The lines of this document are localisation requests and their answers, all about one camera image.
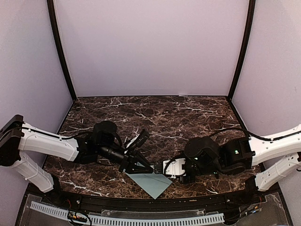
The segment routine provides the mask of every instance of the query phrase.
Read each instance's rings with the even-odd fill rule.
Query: marble table
[[[166,160],[183,150],[188,139],[209,135],[219,129],[240,127],[224,97],[83,97],[78,98],[67,115],[61,135],[71,136],[88,131],[103,120],[117,124],[121,139],[133,138],[142,129],[150,138],[140,152],[149,162]],[[213,137],[220,145],[243,137],[230,130]],[[79,194],[115,198],[151,199],[118,166],[96,163],[75,164],[48,156],[44,165],[55,174],[62,189]],[[184,185],[174,180],[159,198],[184,198],[222,194],[242,190],[245,180],[260,172],[256,166],[235,176],[198,176],[196,183]]]

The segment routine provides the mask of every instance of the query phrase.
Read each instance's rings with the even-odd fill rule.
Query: white plastic housing
[[[298,158],[299,155],[297,153],[285,155],[266,171],[257,174],[255,182],[258,186],[258,191],[264,192],[269,190],[273,184],[300,167],[301,162],[298,161]]]
[[[169,160],[163,161],[163,171],[168,162],[169,162]],[[176,159],[175,161],[173,161],[172,163],[169,164],[169,166],[166,169],[166,174],[172,175],[172,176],[183,175],[185,173],[185,170],[182,169],[182,165],[184,165],[184,164],[185,164],[185,158]]]
[[[33,132],[32,130],[22,129],[24,137],[21,138],[19,150],[49,154],[66,159],[68,161],[74,161],[79,153],[77,151],[78,143],[76,139],[62,140],[61,138],[63,138],[63,136],[45,132],[31,126],[28,123],[25,123],[23,127],[38,130],[59,138],[43,135],[37,132]]]
[[[287,131],[265,136],[265,138],[281,137],[297,131],[301,132],[301,124]],[[251,150],[255,151],[255,156],[252,158],[252,166],[255,166],[269,159],[299,152],[301,150],[301,133],[272,142],[251,137],[249,144]]]
[[[53,189],[52,176],[37,165],[25,152],[20,151],[20,161],[16,161],[10,168],[20,173],[25,180],[32,182],[42,192]]]

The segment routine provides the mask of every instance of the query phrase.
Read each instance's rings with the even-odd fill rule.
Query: white wall
[[[248,50],[233,102],[249,130],[280,132],[301,121],[301,1],[257,1]],[[274,161],[266,162],[270,166]],[[301,174],[280,181],[300,225]]]
[[[79,97],[227,95],[248,0],[56,0]]]
[[[3,0],[0,7],[0,128],[15,114],[57,132],[71,106],[45,0]],[[45,156],[31,153],[40,165]],[[27,183],[0,167],[0,225],[15,225]]]

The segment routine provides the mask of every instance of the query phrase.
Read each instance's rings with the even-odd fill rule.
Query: light blue paper
[[[127,174],[153,199],[157,199],[172,183],[163,174]]]

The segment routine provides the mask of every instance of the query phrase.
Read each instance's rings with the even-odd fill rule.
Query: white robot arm
[[[96,162],[100,155],[118,163],[121,172],[152,173],[153,168],[135,150],[148,137],[149,134],[143,130],[125,149],[117,134],[117,126],[111,121],[96,124],[93,131],[64,137],[33,127],[23,122],[21,115],[16,115],[0,130],[0,166],[15,169],[44,193],[60,190],[58,179],[39,167],[25,151],[49,154],[81,164]]]
[[[155,168],[155,171],[190,183],[195,175],[219,172],[235,175],[281,156],[283,158],[273,166],[251,178],[256,190],[267,191],[280,179],[301,167],[301,124],[265,137],[231,140],[221,147],[209,137],[196,137],[187,143],[182,156],[163,161],[161,168]]]
[[[266,137],[234,139],[222,146],[209,137],[196,137],[187,143],[181,156],[157,162],[153,167],[135,150],[149,137],[145,130],[127,148],[122,147],[116,131],[113,122],[103,121],[96,124],[85,138],[64,137],[24,123],[23,117],[16,115],[0,130],[0,165],[15,169],[45,193],[59,187],[59,182],[24,151],[49,154],[81,164],[96,162],[97,156],[101,155],[119,164],[121,172],[152,173],[154,167],[155,173],[178,177],[184,183],[193,182],[191,178],[195,175],[237,174],[263,161],[283,156],[253,178],[258,191],[268,190],[301,166],[301,125]]]

